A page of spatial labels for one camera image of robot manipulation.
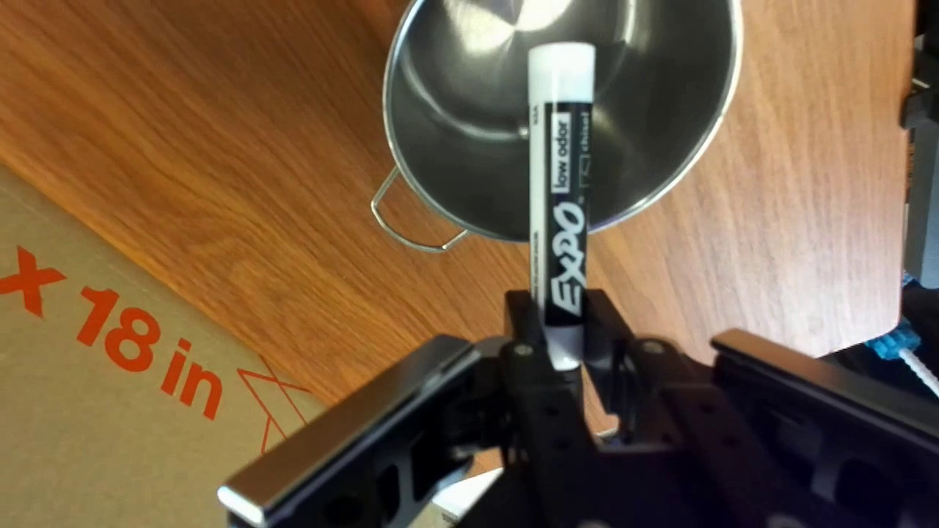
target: wooden table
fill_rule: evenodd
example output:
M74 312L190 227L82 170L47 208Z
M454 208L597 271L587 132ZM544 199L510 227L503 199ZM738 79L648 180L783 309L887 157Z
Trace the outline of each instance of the wooden table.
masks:
M746 64L678 192L589 247L636 333L827 353L898 312L914 0L742 0ZM384 0L0 3L0 161L322 401L437 333L503 333L525 250L418 255L390 168ZM409 193L390 218L449 227Z

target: dry erase marker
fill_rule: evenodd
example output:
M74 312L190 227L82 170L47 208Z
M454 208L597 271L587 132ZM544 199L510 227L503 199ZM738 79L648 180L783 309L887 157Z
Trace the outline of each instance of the dry erase marker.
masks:
M532 296L556 369L585 349L592 45L565 41L529 52Z

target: metal bowl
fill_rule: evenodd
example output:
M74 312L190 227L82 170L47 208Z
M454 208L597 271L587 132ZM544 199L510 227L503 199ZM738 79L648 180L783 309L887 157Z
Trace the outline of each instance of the metal bowl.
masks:
M384 70L396 170L453 223L529 240L529 47L589 41L589 228L664 198L733 96L738 0L413 0Z

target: bowl handle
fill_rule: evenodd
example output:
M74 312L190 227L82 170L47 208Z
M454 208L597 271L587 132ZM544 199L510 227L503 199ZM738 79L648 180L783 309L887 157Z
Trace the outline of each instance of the bowl handle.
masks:
M396 233L396 228L381 218L381 202L384 202L390 186L393 186L399 176L402 176L402 174L393 168L393 170L384 176L384 183L380 186L377 198L371 199L371 212L374 212L377 223L380 223L380 228L381 228L388 239L393 239L396 245L402 245L402 247L409 247L409 250L418 250L418 252L434 252L434 255L441 255L441 252L449 252L453 247L459 247L459 245L471 234L468 228L459 233L454 239L444 240L444 245L419 245L419 240L410 240L410 239L405 239L402 233Z

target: white marker cap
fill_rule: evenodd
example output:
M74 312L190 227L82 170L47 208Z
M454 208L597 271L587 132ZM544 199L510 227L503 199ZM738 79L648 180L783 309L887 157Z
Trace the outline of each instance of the white marker cap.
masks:
M597 47L562 41L529 49L529 104L592 104Z

